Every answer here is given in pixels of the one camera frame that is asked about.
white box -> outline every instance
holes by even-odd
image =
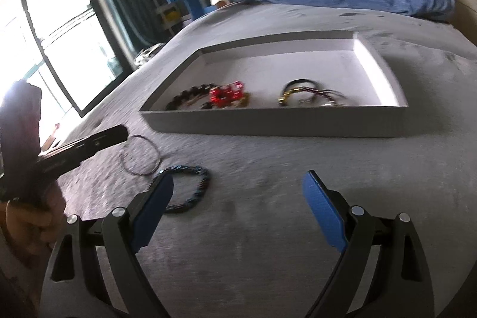
[[[318,107],[278,98],[291,80],[308,78],[343,95],[343,106]],[[201,110],[203,99],[163,111],[183,90],[242,81],[246,108]],[[385,60],[358,33],[308,31],[266,35],[205,47],[187,58],[149,97],[140,112],[159,132],[220,135],[400,135],[407,101]]]

window frame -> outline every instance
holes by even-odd
[[[104,32],[104,35],[106,36],[106,39],[109,42],[109,45],[111,46],[111,49],[113,50],[121,67],[123,68],[123,71],[117,78],[115,78],[111,83],[109,83],[98,95],[96,95],[96,97],[84,109],[80,109],[78,105],[76,104],[75,100],[72,98],[72,96],[66,89],[65,85],[61,82],[61,79],[59,78],[53,65],[49,61],[48,56],[45,54],[45,51],[41,45],[41,41],[36,35],[35,29],[33,27],[33,22],[28,12],[27,1],[21,0],[21,4],[23,6],[23,12],[25,13],[25,16],[27,18],[30,31],[33,34],[33,38],[38,47],[38,50],[41,53],[43,62],[46,64],[46,66],[52,73],[52,76],[55,82],[58,84],[58,87],[61,89],[66,99],[68,99],[72,107],[78,112],[78,115],[81,118],[84,117],[88,112],[90,112],[94,107],[96,107],[102,100],[104,100],[104,98],[107,95],[109,95],[114,89],[116,89],[134,71],[131,64],[127,60],[126,56],[124,55],[123,51],[121,50],[119,42],[116,39],[116,36],[114,35],[109,23],[107,22],[107,19],[103,13],[103,9],[99,3],[99,0],[90,0],[90,2],[92,5],[92,9],[94,10],[96,17],[98,18],[99,24]]]

gray bed sheet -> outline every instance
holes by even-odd
[[[273,138],[155,133],[139,108],[195,50],[257,35],[302,30],[360,31],[386,59],[409,101],[395,139]],[[372,215],[407,212],[431,271],[436,312],[461,286],[477,259],[477,48],[445,24],[369,10],[290,5],[232,5],[182,30],[132,74],[69,139],[123,123],[154,140],[162,167],[210,169],[204,200],[166,215],[137,255],[173,317],[302,317],[338,257],[326,244],[301,190],[314,169],[350,204]],[[149,180],[127,174],[119,146],[64,175],[67,213],[101,217],[126,205]],[[192,181],[177,179],[173,201]],[[99,249],[104,261],[104,249]],[[366,295],[366,271],[354,307]],[[122,306],[107,266],[114,304]]]

metal screw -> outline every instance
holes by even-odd
[[[401,213],[399,215],[399,220],[401,220],[403,223],[408,223],[409,221],[411,221],[411,217],[409,217],[407,213]]]
[[[77,215],[71,215],[66,219],[66,222],[68,224],[74,224],[77,221],[78,221],[78,216]]]
[[[355,216],[362,216],[364,215],[364,209],[361,208],[361,206],[353,206],[351,208],[351,213],[353,213]]]
[[[126,213],[125,208],[115,208],[113,209],[113,216],[114,217],[121,217]]]

hand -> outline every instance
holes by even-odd
[[[0,203],[3,234],[14,255],[26,265],[58,238],[66,203],[56,182],[45,192],[44,203],[46,210],[17,201]]]

